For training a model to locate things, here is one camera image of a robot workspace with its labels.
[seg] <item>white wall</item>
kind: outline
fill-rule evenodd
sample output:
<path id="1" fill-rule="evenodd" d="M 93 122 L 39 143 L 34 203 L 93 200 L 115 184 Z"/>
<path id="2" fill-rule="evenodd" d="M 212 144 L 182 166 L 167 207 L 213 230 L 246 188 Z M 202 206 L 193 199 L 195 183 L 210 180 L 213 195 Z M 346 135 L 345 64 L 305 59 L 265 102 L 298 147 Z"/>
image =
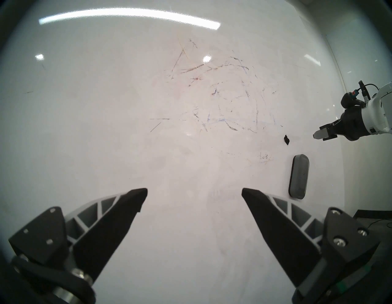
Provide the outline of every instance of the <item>white wall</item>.
<path id="1" fill-rule="evenodd" d="M 358 81 L 378 87 L 392 81 L 392 54 L 371 21 L 348 0 L 318 0 L 308 6 L 325 34 L 348 91 Z M 372 96 L 376 89 L 368 87 Z M 341 138 L 345 209 L 392 209 L 392 137 L 377 135 L 350 142 Z"/>

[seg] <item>scratch mark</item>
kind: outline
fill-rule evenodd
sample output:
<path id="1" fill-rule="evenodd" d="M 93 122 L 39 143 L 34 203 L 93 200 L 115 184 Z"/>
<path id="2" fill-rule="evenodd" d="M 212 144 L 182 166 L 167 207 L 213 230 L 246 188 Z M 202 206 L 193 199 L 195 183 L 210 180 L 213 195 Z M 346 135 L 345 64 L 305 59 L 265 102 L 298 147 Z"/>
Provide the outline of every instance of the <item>scratch mark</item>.
<path id="1" fill-rule="evenodd" d="M 239 67 L 242 67 L 242 68 L 244 69 L 245 74 L 248 74 L 248 73 L 246 72 L 246 70 L 245 70 L 245 67 L 241 64 L 241 61 L 242 61 L 242 60 L 240 60 L 240 59 L 238 59 L 238 58 L 235 58 L 235 57 L 232 57 L 232 56 L 231 56 L 231 58 L 233 58 L 234 60 L 238 60 L 238 62 L 240 63 Z"/>
<path id="2" fill-rule="evenodd" d="M 258 126 L 257 126 L 257 121 L 258 121 L 258 117 L 259 116 L 259 109 L 257 108 L 257 99 L 256 99 L 256 128 L 258 129 Z"/>
<path id="3" fill-rule="evenodd" d="M 180 55 L 178 56 L 177 61 L 176 61 L 176 63 L 174 64 L 174 67 L 172 68 L 172 72 L 173 72 L 174 68 L 176 67 L 177 62 L 179 61 L 181 55 L 182 55 L 182 51 L 181 51 Z"/>
<path id="4" fill-rule="evenodd" d="M 263 95 L 260 94 L 260 96 L 261 96 L 261 98 L 263 99 L 265 106 L 267 106 L 267 104 L 265 103 L 265 100 L 264 100 Z"/>
<path id="5" fill-rule="evenodd" d="M 239 66 L 239 65 L 237 65 L 238 67 L 244 67 L 244 66 Z M 244 68 L 246 68 L 248 71 L 249 71 L 249 68 L 248 67 L 244 67 Z"/>
<path id="6" fill-rule="evenodd" d="M 197 47 L 197 45 L 196 45 L 196 43 L 194 43 L 194 42 L 193 42 L 191 39 L 189 39 L 189 42 L 192 42 L 192 43 L 193 43 L 193 46 L 192 46 L 192 48 L 193 48 L 193 47 L 196 47 L 196 48 L 198 48 L 198 47 Z"/>
<path id="7" fill-rule="evenodd" d="M 181 43 L 180 43 L 180 40 L 178 39 L 178 44 L 180 45 L 180 47 L 181 47 L 181 49 L 182 49 L 182 52 L 184 53 L 184 55 L 188 58 L 188 60 L 189 60 L 189 57 L 188 57 L 188 55 L 185 53 L 185 48 L 184 47 L 182 47 L 182 45 L 181 45 Z"/>
<path id="8" fill-rule="evenodd" d="M 232 129 L 232 130 L 234 130 L 234 131 L 238 131 L 237 129 L 235 129 L 235 128 L 232 128 L 231 126 L 229 126 L 229 124 L 226 122 L 226 124 L 228 125 L 228 127 L 230 128 L 230 129 Z"/>
<path id="9" fill-rule="evenodd" d="M 227 119 L 227 120 L 230 121 L 230 122 L 232 122 L 232 123 L 234 123 L 234 124 L 236 124 L 236 125 L 239 125 L 242 129 L 245 130 L 245 128 L 244 128 L 243 126 L 241 126 L 240 124 L 236 123 L 235 121 L 232 121 L 232 120 L 229 120 L 229 119 Z"/>
<path id="10" fill-rule="evenodd" d="M 154 129 L 155 129 L 156 127 L 158 127 L 161 123 L 162 123 L 162 122 L 158 123 L 158 124 L 154 127 Z"/>
<path id="11" fill-rule="evenodd" d="M 203 66 L 204 64 L 200 64 L 199 66 L 197 66 L 197 67 L 193 67 L 192 69 L 183 69 L 183 70 L 186 70 L 185 72 L 181 72 L 181 74 L 183 74 L 183 73 L 188 73 L 188 72 L 190 72 L 190 71 L 193 71 L 193 70 L 195 70 L 195 69 L 197 69 L 197 68 L 199 68 L 199 67 L 201 67 L 201 66 Z"/>

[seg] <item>small black object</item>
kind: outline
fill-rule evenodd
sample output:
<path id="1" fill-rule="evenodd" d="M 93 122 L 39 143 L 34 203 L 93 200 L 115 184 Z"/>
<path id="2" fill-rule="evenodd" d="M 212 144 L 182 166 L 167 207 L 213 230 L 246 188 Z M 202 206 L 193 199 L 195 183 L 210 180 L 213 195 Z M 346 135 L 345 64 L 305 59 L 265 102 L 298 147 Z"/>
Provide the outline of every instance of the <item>small black object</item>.
<path id="1" fill-rule="evenodd" d="M 294 156 L 289 184 L 291 197 L 299 198 L 300 200 L 305 197 L 308 174 L 309 158 L 305 154 Z"/>

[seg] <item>screw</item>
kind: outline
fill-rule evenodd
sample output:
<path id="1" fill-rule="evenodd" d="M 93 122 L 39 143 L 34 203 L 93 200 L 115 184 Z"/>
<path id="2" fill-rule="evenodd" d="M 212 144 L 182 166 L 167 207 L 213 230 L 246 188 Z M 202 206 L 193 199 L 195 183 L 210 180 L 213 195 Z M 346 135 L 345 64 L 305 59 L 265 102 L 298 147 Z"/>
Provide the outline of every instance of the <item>screw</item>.
<path id="1" fill-rule="evenodd" d="M 362 235 L 363 237 L 367 236 L 367 232 L 366 232 L 366 230 L 364 230 L 364 229 L 359 228 L 359 229 L 358 229 L 358 233 L 359 233 L 360 235 Z"/>
<path id="2" fill-rule="evenodd" d="M 346 246 L 346 241 L 343 240 L 342 238 L 339 238 L 339 237 L 334 238 L 334 243 L 335 243 L 336 245 L 338 245 L 339 247 L 344 247 L 344 246 Z"/>

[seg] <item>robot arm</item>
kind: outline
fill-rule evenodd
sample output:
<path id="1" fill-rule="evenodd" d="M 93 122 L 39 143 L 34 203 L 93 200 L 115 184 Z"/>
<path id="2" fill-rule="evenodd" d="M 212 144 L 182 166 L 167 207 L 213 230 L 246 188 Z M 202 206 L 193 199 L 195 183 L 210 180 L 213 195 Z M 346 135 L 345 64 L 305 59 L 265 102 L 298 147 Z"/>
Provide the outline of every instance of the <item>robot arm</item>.
<path id="1" fill-rule="evenodd" d="M 313 138 L 328 140 L 343 135 L 354 141 L 367 135 L 392 134 L 392 82 L 379 89 L 372 99 L 362 81 L 359 85 L 365 102 L 355 98 L 358 90 L 346 93 L 341 100 L 346 110 L 340 119 L 321 126 Z"/>

